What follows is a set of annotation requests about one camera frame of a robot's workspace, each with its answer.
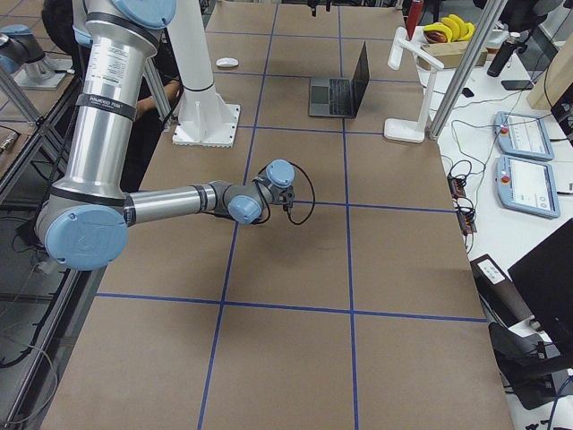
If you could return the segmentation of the upper blue teach pendant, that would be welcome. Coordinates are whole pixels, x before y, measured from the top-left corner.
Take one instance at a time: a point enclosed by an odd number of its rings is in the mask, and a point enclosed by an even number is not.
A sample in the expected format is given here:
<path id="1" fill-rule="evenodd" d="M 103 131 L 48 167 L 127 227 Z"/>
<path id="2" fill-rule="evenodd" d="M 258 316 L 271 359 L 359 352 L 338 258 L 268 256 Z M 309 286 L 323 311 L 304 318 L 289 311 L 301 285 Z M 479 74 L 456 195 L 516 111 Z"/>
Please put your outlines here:
<path id="1" fill-rule="evenodd" d="M 504 154 L 540 161 L 554 159 L 545 122 L 540 116 L 499 111 L 494 127 L 496 142 Z"/>

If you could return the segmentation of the black smartphone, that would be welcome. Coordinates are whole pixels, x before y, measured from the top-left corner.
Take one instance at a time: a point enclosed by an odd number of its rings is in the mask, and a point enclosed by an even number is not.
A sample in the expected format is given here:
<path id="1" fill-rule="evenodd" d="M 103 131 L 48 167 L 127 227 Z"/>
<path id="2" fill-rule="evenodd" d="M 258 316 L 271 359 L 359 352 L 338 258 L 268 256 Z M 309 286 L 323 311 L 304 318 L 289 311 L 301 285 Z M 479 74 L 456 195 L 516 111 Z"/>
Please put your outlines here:
<path id="1" fill-rule="evenodd" d="M 530 80 L 503 80 L 500 83 L 503 89 L 508 91 L 531 90 L 534 87 Z"/>

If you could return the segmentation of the black water bottle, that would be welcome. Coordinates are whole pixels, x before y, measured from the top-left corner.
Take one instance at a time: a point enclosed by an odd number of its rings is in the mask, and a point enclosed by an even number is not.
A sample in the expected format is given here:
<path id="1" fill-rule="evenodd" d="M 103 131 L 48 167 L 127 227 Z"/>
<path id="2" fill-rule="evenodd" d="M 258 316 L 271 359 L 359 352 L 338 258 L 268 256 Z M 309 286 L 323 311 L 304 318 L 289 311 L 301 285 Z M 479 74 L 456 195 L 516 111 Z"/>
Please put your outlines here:
<path id="1" fill-rule="evenodd" d="M 487 70 L 487 74 L 491 77 L 498 77 L 509 61 L 513 53 L 520 47 L 519 32 L 510 32 L 508 38 L 502 43 L 496 56 L 493 58 L 491 65 Z"/>

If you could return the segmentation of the lower blue teach pendant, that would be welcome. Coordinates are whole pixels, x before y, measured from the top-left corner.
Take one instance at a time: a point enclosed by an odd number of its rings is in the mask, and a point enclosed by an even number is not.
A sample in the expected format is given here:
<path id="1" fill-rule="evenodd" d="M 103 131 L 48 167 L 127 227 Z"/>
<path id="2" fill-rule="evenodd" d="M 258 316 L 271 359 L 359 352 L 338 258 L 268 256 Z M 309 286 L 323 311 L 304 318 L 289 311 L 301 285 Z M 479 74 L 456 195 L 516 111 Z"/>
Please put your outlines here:
<path id="1" fill-rule="evenodd" d="M 503 155 L 496 165 L 500 203 L 547 219 L 560 216 L 560 205 L 552 166 L 532 159 Z"/>

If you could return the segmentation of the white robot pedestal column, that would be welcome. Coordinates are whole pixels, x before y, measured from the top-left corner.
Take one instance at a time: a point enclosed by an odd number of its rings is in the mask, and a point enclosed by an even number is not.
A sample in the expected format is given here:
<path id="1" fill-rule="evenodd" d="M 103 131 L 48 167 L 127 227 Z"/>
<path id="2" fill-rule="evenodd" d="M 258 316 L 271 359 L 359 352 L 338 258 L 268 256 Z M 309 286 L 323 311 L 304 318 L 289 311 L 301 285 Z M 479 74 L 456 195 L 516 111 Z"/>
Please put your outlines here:
<path id="1" fill-rule="evenodd" d="M 173 143 L 231 147 L 241 108 L 216 90 L 200 3 L 178 1 L 167 31 L 183 85 Z"/>

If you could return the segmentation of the yellow bananas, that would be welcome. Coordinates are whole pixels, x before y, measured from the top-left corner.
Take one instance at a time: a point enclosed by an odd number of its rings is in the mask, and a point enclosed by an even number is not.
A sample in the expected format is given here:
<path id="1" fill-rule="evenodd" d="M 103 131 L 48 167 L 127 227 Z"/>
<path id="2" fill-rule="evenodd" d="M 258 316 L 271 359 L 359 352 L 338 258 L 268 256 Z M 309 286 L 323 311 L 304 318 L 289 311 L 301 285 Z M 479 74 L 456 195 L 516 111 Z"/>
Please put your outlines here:
<path id="1" fill-rule="evenodd" d="M 475 25 L 450 14 L 440 21 L 425 25 L 423 35 L 429 43 L 450 43 L 470 40 L 475 33 Z"/>

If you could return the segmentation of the aluminium frame post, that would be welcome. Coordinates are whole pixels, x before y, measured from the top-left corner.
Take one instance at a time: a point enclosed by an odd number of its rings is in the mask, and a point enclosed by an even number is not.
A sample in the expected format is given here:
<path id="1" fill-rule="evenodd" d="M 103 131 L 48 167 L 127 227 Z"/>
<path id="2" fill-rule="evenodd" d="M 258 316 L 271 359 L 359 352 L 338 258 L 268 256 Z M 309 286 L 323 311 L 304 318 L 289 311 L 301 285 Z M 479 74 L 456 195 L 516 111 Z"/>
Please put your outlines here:
<path id="1" fill-rule="evenodd" d="M 430 140 L 437 141 L 450 114 L 452 113 L 462 89 L 474 69 L 494 24 L 500 18 L 507 0 L 489 0 L 486 2 L 482 16 L 475 28 L 473 37 L 469 40 L 461 62 L 453 74 L 449 86 L 442 98 L 440 106 L 434 116 L 432 125 L 428 131 Z"/>

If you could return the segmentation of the white computer mouse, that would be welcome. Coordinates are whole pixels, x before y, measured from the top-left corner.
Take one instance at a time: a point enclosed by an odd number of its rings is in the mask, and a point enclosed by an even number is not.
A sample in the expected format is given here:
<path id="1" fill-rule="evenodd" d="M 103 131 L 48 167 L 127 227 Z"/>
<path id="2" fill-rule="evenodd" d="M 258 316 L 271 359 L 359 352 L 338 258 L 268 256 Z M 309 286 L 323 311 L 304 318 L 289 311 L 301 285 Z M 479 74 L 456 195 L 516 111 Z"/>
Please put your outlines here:
<path id="1" fill-rule="evenodd" d="M 221 57 L 216 61 L 216 66 L 222 69 L 235 68 L 239 65 L 236 58 L 233 57 Z"/>

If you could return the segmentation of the black monitor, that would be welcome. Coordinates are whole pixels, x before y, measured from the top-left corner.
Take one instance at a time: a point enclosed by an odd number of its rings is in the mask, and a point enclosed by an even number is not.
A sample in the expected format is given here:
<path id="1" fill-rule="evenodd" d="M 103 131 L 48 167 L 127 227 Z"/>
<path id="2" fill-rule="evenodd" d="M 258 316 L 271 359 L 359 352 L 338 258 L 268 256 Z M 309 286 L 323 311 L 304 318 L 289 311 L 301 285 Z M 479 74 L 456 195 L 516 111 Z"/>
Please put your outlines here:
<path id="1" fill-rule="evenodd" d="M 572 350 L 572 221 L 509 268 L 518 293 L 558 349 Z"/>

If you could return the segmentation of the grey laptop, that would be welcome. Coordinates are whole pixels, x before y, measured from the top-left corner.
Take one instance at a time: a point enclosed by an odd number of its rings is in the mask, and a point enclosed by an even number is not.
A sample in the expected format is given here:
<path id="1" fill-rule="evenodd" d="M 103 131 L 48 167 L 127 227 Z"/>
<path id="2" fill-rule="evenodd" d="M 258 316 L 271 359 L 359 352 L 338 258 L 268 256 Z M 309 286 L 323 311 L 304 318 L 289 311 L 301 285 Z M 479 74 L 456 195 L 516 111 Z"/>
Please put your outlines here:
<path id="1" fill-rule="evenodd" d="M 364 42 L 352 79 L 311 78 L 309 116 L 356 118 L 369 81 L 369 59 Z"/>

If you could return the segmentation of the blue teach pendant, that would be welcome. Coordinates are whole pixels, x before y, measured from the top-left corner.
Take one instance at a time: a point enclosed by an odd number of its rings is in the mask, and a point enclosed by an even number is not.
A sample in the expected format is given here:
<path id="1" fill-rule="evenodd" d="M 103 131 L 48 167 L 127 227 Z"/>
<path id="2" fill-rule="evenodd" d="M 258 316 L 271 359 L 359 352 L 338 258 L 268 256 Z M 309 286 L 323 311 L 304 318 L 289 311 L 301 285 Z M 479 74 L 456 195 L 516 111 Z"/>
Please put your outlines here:
<path id="1" fill-rule="evenodd" d="M 540 116 L 499 111 L 494 127 L 496 142 L 504 154 L 540 161 L 554 159 L 545 122 Z"/>
<path id="2" fill-rule="evenodd" d="M 532 159 L 503 155 L 496 165 L 500 203 L 547 219 L 560 216 L 560 205 L 552 166 Z"/>

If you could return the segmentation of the cardboard box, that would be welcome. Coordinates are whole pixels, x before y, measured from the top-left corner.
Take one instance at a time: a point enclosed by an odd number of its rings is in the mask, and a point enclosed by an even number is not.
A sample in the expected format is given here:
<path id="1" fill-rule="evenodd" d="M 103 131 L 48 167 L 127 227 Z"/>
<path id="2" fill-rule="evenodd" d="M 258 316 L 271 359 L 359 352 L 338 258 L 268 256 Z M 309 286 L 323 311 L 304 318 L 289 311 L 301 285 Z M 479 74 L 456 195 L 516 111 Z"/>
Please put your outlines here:
<path id="1" fill-rule="evenodd" d="M 450 43 L 436 43 L 424 44 L 421 46 L 422 50 L 429 55 L 435 57 L 444 64 L 444 69 L 455 69 L 459 66 L 469 41 L 459 41 Z M 485 47 L 482 48 L 478 56 L 476 66 L 483 66 L 487 58 L 488 51 Z M 424 70 L 430 70 L 429 63 L 417 57 L 417 64 Z"/>

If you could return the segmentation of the red cylinder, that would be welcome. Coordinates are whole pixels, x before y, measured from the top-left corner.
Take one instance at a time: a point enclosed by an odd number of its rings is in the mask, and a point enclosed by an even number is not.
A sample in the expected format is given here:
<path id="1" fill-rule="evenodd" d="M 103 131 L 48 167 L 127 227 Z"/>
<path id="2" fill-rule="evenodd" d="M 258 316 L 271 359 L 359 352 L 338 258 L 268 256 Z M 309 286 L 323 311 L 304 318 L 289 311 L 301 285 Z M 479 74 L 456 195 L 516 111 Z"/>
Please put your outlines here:
<path id="1" fill-rule="evenodd" d="M 408 14 L 406 17 L 406 34 L 407 38 L 411 39 L 415 32 L 415 27 L 422 16 L 424 8 L 423 0 L 412 0 L 408 8 Z"/>

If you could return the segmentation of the black mouse pad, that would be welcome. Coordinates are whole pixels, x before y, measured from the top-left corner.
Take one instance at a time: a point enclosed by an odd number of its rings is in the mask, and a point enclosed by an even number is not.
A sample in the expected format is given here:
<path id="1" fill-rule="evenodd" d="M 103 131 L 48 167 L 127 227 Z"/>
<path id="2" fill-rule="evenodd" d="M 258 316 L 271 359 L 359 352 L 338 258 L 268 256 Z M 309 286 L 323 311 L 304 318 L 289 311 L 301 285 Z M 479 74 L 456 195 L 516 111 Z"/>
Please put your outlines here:
<path id="1" fill-rule="evenodd" d="M 233 218 L 226 213 L 218 213 L 218 212 L 214 212 L 214 211 L 205 211 L 202 214 L 210 215 L 210 216 L 220 218 L 220 219 L 231 219 L 231 220 L 233 220 Z"/>

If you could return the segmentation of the seated person in black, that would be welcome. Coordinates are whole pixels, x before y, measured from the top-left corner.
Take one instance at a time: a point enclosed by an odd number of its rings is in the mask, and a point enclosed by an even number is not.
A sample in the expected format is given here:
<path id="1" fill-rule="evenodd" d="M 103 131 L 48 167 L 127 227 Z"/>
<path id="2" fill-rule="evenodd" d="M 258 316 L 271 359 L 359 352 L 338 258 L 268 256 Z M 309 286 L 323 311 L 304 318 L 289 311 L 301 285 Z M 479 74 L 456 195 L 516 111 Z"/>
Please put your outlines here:
<path id="1" fill-rule="evenodd" d="M 45 1 L 41 10 L 41 18 L 47 35 L 60 50 L 72 58 L 73 70 L 82 78 L 90 59 L 90 50 L 76 41 L 73 30 L 73 3 L 67 0 Z M 170 105 L 174 105 L 179 97 L 181 86 L 178 82 L 179 73 L 175 55 L 166 37 L 160 41 L 153 61 L 164 86 L 167 100 Z M 157 103 L 152 97 L 147 81 L 142 79 L 136 105 L 136 118 L 132 126 L 120 180 L 122 191 L 132 193 L 139 190 L 163 130 L 164 126 L 159 119 Z"/>

